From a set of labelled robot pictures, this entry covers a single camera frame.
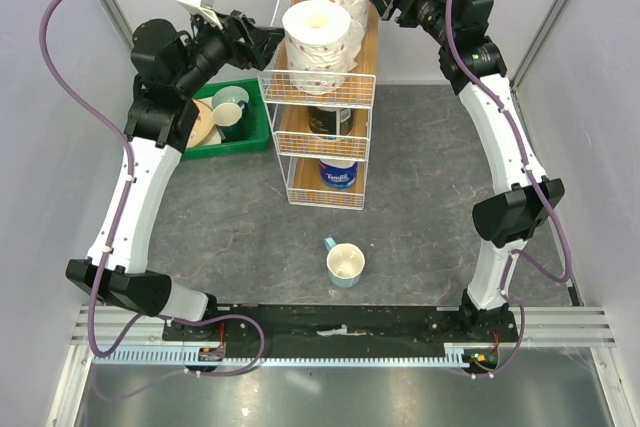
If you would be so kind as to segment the black towel roll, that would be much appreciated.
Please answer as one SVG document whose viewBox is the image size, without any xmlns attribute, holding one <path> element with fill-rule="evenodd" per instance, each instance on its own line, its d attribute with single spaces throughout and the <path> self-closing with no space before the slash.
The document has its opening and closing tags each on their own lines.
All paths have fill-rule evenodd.
<svg viewBox="0 0 640 427">
<path fill-rule="evenodd" d="M 309 106 L 308 125 L 312 133 L 336 136 L 347 136 L 353 129 L 355 113 L 349 108 L 326 108 Z"/>
</svg>

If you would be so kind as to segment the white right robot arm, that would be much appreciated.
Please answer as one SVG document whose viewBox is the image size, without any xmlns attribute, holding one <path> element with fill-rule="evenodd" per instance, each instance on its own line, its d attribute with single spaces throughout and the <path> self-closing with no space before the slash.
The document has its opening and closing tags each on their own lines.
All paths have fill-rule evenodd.
<svg viewBox="0 0 640 427">
<path fill-rule="evenodd" d="M 494 0 L 370 0 L 379 17 L 422 28 L 440 46 L 439 64 L 470 115 L 484 149 L 493 196 L 472 209 L 481 238 L 473 278 L 450 324 L 477 341 L 513 320 L 505 298 L 511 270 L 565 194 L 536 159 L 515 111 L 507 68 L 487 34 Z"/>
</svg>

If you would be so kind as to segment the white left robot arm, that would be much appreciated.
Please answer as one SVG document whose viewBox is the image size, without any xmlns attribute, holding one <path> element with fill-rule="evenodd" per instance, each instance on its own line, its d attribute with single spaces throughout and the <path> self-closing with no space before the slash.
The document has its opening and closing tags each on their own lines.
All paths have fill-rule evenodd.
<svg viewBox="0 0 640 427">
<path fill-rule="evenodd" d="M 148 268 L 151 233 L 164 191 L 197 120 L 195 94 L 219 70 L 263 70 L 285 37 L 239 11 L 218 25 L 191 17 L 190 32 L 152 19 L 133 33 L 137 74 L 123 131 L 126 148 L 103 225 L 83 259 L 69 261 L 67 279 L 97 300 L 149 317 L 185 319 L 185 329 L 208 340 L 219 329 L 216 300 Z"/>
</svg>

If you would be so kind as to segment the white floral towel roll back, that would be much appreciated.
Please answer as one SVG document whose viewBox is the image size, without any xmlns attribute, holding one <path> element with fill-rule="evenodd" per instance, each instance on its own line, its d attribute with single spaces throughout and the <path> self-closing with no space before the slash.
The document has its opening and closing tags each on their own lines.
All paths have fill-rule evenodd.
<svg viewBox="0 0 640 427">
<path fill-rule="evenodd" d="M 326 0 L 292 5 L 282 23 L 291 83 L 313 96 L 339 88 L 346 74 L 357 66 L 362 26 L 344 7 Z"/>
</svg>

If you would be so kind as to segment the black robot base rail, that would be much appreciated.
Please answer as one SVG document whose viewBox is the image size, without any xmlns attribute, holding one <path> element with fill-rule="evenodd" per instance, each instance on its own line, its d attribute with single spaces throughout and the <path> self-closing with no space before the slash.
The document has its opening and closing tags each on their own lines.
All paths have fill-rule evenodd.
<svg viewBox="0 0 640 427">
<path fill-rule="evenodd" d="M 217 313 L 255 320 L 265 359 L 435 357 L 449 343 L 494 346 L 519 335 L 507 307 L 474 314 L 469 307 L 222 304 Z"/>
</svg>

